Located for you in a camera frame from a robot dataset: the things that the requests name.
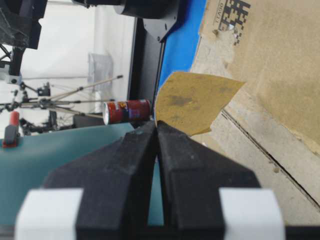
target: yellow sandpaper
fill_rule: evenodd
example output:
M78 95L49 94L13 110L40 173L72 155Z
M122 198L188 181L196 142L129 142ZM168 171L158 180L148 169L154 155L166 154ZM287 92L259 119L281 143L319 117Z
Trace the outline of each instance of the yellow sandpaper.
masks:
M175 72L160 89L155 113L189 136L210 132L210 125L244 82L225 77Z

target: white wall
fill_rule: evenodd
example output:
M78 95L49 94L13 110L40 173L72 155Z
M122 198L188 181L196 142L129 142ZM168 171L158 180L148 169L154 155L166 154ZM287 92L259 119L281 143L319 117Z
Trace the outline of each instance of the white wall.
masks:
M134 24L134 17L116 14L113 6L96 7L94 53L109 53L113 59L113 75L123 75L123 79L112 83L112 97L118 101L127 99Z
M49 2L40 24L38 49L25 51L22 77L88 76L88 53L94 50L95 9Z

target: metal rod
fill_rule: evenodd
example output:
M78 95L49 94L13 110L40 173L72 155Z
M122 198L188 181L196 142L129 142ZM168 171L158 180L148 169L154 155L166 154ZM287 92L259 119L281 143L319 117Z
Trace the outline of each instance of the metal rod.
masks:
M92 88L92 87L95 87L97 85L104 84L104 83L107 83L107 82L112 82L112 81L120 79L122 77L123 77L122 75L119 75L119 76L116 76L116 77L113 77L113 78L110 78L110 79L107 79L107 80L104 80L104 81L99 81L99 82L96 82L96 83L93 83L93 84L89 84L87 86L81 86L81 87L78 87L78 89L75 89L75 90L72 90L72 91L67 91L65 93L54 95L54 96L51 96L49 98L44 98L44 100L51 100L51 99L56 99L56 98L59 98L59 100L60 100L60 99L65 98L65 96L68 97L68 96L73 95L73 94L75 94L77 92L80 92L80 91L82 91L84 89Z
M61 107L56 107L56 108L47 108L50 111L53 112L60 112L60 113L66 113L66 114L73 114L73 115L80 115L80 116L86 116L86 117L92 117L92 118L97 118L97 119L103 119L103 116L100 115L94 115L94 114L89 114L89 113L84 113L81 111L74 111L66 108L61 108Z
M2 44L0 44L0 48L2 49L2 51L4 51L4 53L5 53L8 57L10 57L9 51L8 51Z

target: cardboard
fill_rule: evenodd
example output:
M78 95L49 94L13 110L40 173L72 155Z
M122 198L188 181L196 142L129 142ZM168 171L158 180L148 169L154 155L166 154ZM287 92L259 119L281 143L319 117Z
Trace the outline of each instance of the cardboard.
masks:
M158 93L156 120L189 136L210 132L213 120L243 84L225 77L175 72Z
M192 72L247 82L251 94L320 153L320 1L208 0Z

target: soda can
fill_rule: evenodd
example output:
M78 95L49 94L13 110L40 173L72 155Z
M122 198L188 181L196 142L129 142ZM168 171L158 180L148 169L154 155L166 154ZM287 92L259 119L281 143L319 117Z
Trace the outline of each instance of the soda can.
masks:
M103 120L106 125L148 121L151 104L148 100L109 101L104 103Z

